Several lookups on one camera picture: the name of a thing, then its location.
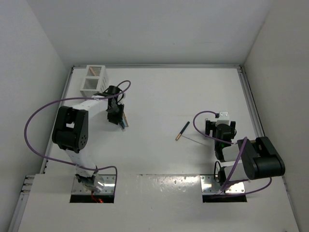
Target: gray wall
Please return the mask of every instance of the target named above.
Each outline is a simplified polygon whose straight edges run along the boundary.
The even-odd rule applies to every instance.
[[[286,165],[301,231],[309,231],[309,1],[278,0],[245,63],[267,136]]]
[[[68,65],[243,63],[273,0],[28,0]]]
[[[26,0],[0,1],[0,231],[7,231],[26,174],[42,159],[26,146],[23,129],[41,105],[61,97],[68,69],[52,47]],[[38,115],[29,129],[44,152],[56,106]]]

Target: marker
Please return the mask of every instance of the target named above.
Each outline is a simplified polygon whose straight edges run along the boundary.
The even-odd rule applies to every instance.
[[[184,126],[183,129],[182,129],[182,131],[177,135],[176,141],[179,140],[180,136],[183,134],[184,130],[187,129],[187,127],[189,126],[189,124],[190,124],[190,122],[187,122],[187,123],[185,124],[185,126]]]

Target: white table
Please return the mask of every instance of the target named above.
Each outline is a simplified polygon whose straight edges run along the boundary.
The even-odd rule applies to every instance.
[[[236,121],[235,140],[256,137],[239,69],[108,68],[107,72],[112,85],[132,82],[125,99],[130,125],[125,132],[108,123],[106,113],[89,123],[87,147],[95,164],[119,170],[114,204],[69,203],[75,168],[50,161],[45,174],[35,177],[19,231],[298,231],[281,177],[264,191],[247,196],[247,203],[202,203],[198,175],[213,172],[214,142],[200,136],[192,123],[184,135],[204,145],[184,137],[175,141],[185,123],[203,110],[228,111]],[[85,67],[74,68],[66,97],[81,96],[85,73]],[[202,130],[205,118],[214,119],[201,115],[197,126]],[[69,161],[54,144],[49,155]],[[267,182],[246,183],[246,191]]]

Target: wall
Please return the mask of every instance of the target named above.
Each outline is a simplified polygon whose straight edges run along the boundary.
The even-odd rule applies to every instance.
[[[278,0],[245,69],[267,136],[284,159],[301,231],[309,231],[309,2]]]
[[[27,0],[68,65],[245,61],[273,0]]]
[[[26,174],[42,159],[26,146],[27,118],[61,97],[66,69],[25,0],[0,2],[0,231],[7,231]],[[50,107],[29,128],[32,144],[44,152],[56,114]]]

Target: metal plate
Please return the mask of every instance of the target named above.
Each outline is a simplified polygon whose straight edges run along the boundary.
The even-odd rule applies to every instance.
[[[213,175],[200,175],[200,180],[203,195],[224,194],[220,191],[220,184],[214,181]],[[240,194],[244,192],[245,186],[243,182],[234,184],[225,191],[227,194]]]
[[[100,193],[95,195],[113,195],[115,188],[115,175],[100,175],[104,179],[104,188]],[[78,183],[77,178],[74,178],[72,186],[72,195],[90,195],[91,191],[85,189],[81,183]]]

